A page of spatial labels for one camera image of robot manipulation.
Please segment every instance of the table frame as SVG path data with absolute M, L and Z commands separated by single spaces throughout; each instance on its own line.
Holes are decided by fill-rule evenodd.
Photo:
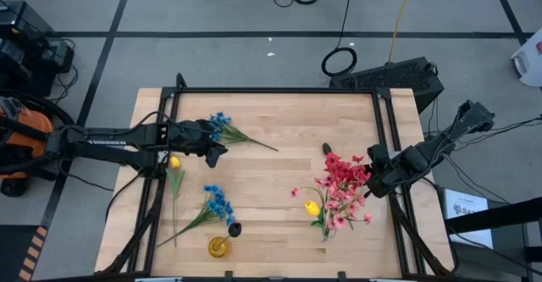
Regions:
M 310 88 L 310 87 L 309 88 L 188 87 L 182 75 L 177 74 L 176 86 L 162 88 L 162 92 L 160 94 L 160 102 L 158 105 L 158 111 L 160 113 L 165 113 L 167 101 L 170 98 L 173 98 L 173 103 L 172 103 L 169 117 L 171 119 L 176 119 L 179 103 L 180 103 L 180 95 L 183 93 L 322 93 L 322 94 L 355 93 L 355 94 L 371 95 L 373 99 L 374 117 L 376 120 L 377 131 L 379 134 L 379 143 L 387 146 L 385 131 L 384 131 L 384 121 L 382 118 L 382 111 L 380 108 L 380 98 L 383 98 L 386 105 L 386 113 L 388 115 L 388 120 L 390 123 L 391 140 L 393 143 L 394 150 L 395 151 L 401 150 L 401 143 L 399 140 L 399 131 L 397 129 L 397 123 L 395 120 L 395 113 L 394 113 L 393 104 L 391 101 L 389 88 L 358 89 L 357 86 L 355 86 L 352 90 L 345 90 L 345 89 Z M 159 114 L 157 116 L 157 122 L 160 122 L 160 121 L 162 121 L 162 115 Z M 165 170 L 165 167 L 166 167 L 166 164 L 157 163 L 157 169 Z M 129 279 L 133 279 L 134 277 L 143 278 L 143 277 L 151 276 L 152 261 L 154 258 L 154 249 L 156 246 L 158 223 L 160 219 L 160 210 L 162 206 L 163 192 L 164 192 L 164 187 L 165 187 L 165 182 L 166 182 L 165 171 L 158 171 L 158 173 L 156 173 L 156 176 L 157 176 L 156 178 L 151 178 L 151 177 L 145 178 L 145 181 L 143 184 L 140 205 L 139 205 L 138 214 L 137 214 L 136 223 L 135 223 L 135 226 L 136 226 L 135 233 L 127 245 L 129 246 L 130 244 L 131 245 L 135 244 L 135 247 L 133 247 L 133 251 L 128 258 L 128 266 L 126 268 L 126 273 L 118 274 L 118 271 L 120 270 L 120 268 L 122 268 L 122 265 L 123 265 L 121 264 L 120 267 L 117 266 L 118 271 L 116 271 L 116 274 L 113 274 L 111 272 L 103 273 L 101 277 L 102 279 L 111 279 L 113 276 L 116 276 L 120 279 L 122 279 L 123 277 L 124 278 L 129 277 Z M 147 211 L 147 206 L 149 203 L 149 196 L 150 196 L 150 191 L 151 191 L 151 183 L 154 179 L 158 180 L 158 186 L 156 189 L 156 195 L 155 195 L 155 199 L 153 201 L 152 207 L 149 211 Z M 410 195 L 409 188 L 406 185 L 403 185 L 401 187 L 401 191 L 402 191 L 402 197 L 403 197 L 402 198 L 403 205 L 405 208 L 405 217 L 408 223 L 410 224 L 412 231 L 416 234 L 418 231 L 417 231 L 416 218 L 415 218 L 414 210 L 412 207 L 412 198 Z M 390 195 L 390 207 L 392 208 L 399 207 L 395 194 Z M 139 251 L 139 241 L 141 237 L 143 236 L 143 233 L 146 231 L 146 229 L 141 230 L 141 226 L 144 225 L 145 221 L 149 219 L 148 218 L 149 215 L 152 215 L 152 222 L 150 223 L 150 232 L 148 236 L 148 245 L 147 245 L 147 251 L 145 253 L 145 261 L 143 264 L 143 270 L 136 271 L 137 256 L 138 256 L 138 251 Z M 416 261 L 417 273 L 413 274 L 410 272 L 409 267 L 408 267 L 408 262 L 407 262 L 407 251 L 405 248 L 405 241 L 403 238 L 401 223 L 399 219 L 396 218 L 395 216 L 393 216 L 393 228 L 394 228 L 394 233 L 395 233 L 395 243 L 397 247 L 397 253 L 399 257 L 399 264 L 401 268 L 402 277 L 403 278 L 409 277 L 409 278 L 416 278 L 416 279 L 431 279 L 431 277 L 436 278 L 436 276 L 434 275 L 426 275 L 426 271 L 424 267 L 424 258 L 422 256 L 422 253 L 420 252 L 420 241 L 421 241 L 421 244 L 423 244 L 423 241 L 419 239 L 419 237 L 418 237 L 419 241 L 416 241 L 416 239 L 413 239 L 412 241 L 412 249 L 413 249 L 414 258 Z M 425 260 L 425 261 L 428 262 L 428 264 L 430 265 L 434 263 L 434 260 Z M 348 279 L 346 277 L 345 272 L 338 272 L 337 276 L 338 276 L 339 281 L 353 280 L 353 279 Z M 439 278 L 447 279 L 448 277 L 440 276 Z M 233 272 L 226 271 L 224 273 L 224 277 L 183 278 L 183 280 L 186 280 L 186 279 L 194 279 L 194 280 L 205 279 L 206 281 L 232 281 Z M 285 279 L 287 279 L 288 281 L 306 281 L 307 280 L 307 279 L 291 279 L 291 278 L 283 278 L 282 280 L 285 280 Z M 241 281 L 241 280 L 252 281 L 254 279 L 253 278 L 235 278 L 235 280 L 236 281 Z M 336 281 L 337 279 L 310 279 L 310 280 L 331 282 L 331 281 Z

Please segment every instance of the yellow vase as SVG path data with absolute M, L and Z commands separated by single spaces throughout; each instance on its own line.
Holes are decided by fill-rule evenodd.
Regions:
M 230 241 L 224 241 L 223 237 L 217 236 L 209 241 L 208 250 L 211 257 L 225 257 L 230 253 Z

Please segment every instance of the wooden tabletop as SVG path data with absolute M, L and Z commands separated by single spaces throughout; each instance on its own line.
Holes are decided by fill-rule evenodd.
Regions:
M 158 108 L 159 95 L 160 89 L 140 89 L 132 125 Z M 422 141 L 412 91 L 392 90 L 392 99 L 401 145 Z M 207 253 L 207 245 L 213 237 L 227 235 L 225 222 L 190 230 L 178 237 L 177 247 L 170 241 L 155 250 L 152 275 L 224 276 L 224 271 L 232 270 L 238 277 L 334 278 L 339 271 L 345 271 L 348 278 L 401 277 L 387 198 L 371 196 L 360 210 L 360 216 L 373 215 L 370 225 L 355 223 L 354 230 L 342 229 L 334 239 L 323 241 L 320 230 L 309 225 L 312 218 L 304 208 L 305 201 L 318 201 L 318 196 L 303 192 L 293 199 L 290 195 L 292 188 L 312 185 L 314 177 L 325 175 L 322 143 L 328 142 L 334 152 L 348 159 L 364 155 L 368 147 L 379 142 L 370 95 L 190 93 L 181 95 L 177 119 L 208 119 L 220 111 L 231 116 L 233 124 L 249 136 L 279 152 L 251 143 L 228 146 L 228 153 L 215 169 L 202 158 L 176 154 L 186 171 L 176 202 L 177 228 L 186 226 L 199 213 L 205 198 L 203 186 L 219 184 L 232 202 L 243 232 L 231 241 L 231 253 L 216 259 Z M 383 117 L 391 144 L 385 113 Z M 115 190 L 135 175 L 133 169 L 121 167 Z M 142 184 L 142 180 L 135 182 L 111 208 L 96 270 L 107 267 L 132 236 Z M 452 269 L 434 189 L 418 182 L 411 193 L 419 234 L 443 265 Z M 167 184 L 157 243 L 173 233 L 172 201 Z M 410 241 L 406 243 L 412 255 Z M 139 269 L 146 247 L 144 237 Z M 415 272 L 412 257 L 409 263 L 411 272 Z

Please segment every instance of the flower bouquet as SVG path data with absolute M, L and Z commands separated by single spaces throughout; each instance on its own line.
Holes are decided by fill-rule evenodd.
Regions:
M 352 163 L 340 160 L 340 157 L 328 153 L 325 161 L 328 175 L 325 178 L 315 178 L 316 187 L 303 186 L 292 190 L 292 197 L 301 193 L 301 189 L 316 191 L 320 196 L 320 205 L 309 201 L 305 204 L 308 213 L 317 218 L 311 222 L 311 226 L 320 228 L 324 240 L 333 237 L 338 229 L 345 228 L 347 224 L 352 229 L 352 222 L 371 222 L 372 215 L 365 214 L 363 219 L 358 219 L 357 212 L 365 206 L 365 197 L 362 186 L 371 177 L 365 171 L 365 166 L 360 164 L 363 158 L 352 157 Z
M 226 117 L 224 113 L 219 112 L 216 116 L 211 115 L 210 120 L 213 125 L 213 141 L 222 142 L 225 145 L 239 143 L 239 142 L 254 142 L 260 146 L 270 148 L 274 151 L 279 151 L 274 147 L 270 147 L 260 141 L 256 141 L 251 137 L 247 136 L 242 131 L 238 130 L 231 124 L 231 117 Z
M 235 222 L 235 216 L 233 215 L 234 209 L 231 207 L 231 203 L 224 199 L 224 192 L 219 185 L 205 185 L 203 187 L 205 192 L 205 202 L 202 205 L 202 210 L 197 214 L 196 218 L 192 220 L 184 229 L 177 232 L 167 240 L 160 243 L 157 247 L 173 240 L 179 235 L 182 235 L 186 231 L 196 228 L 197 226 L 205 223 L 216 222 L 226 218 L 226 224 L 230 226 Z

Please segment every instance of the white paper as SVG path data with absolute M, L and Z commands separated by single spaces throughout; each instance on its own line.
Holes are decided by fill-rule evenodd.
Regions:
M 485 198 L 445 189 L 445 213 L 446 218 L 456 218 L 469 213 L 476 213 L 488 209 L 488 201 Z M 459 234 L 471 241 L 484 244 L 493 249 L 491 230 L 471 231 Z M 450 239 L 456 243 L 475 246 L 457 235 L 450 235 Z

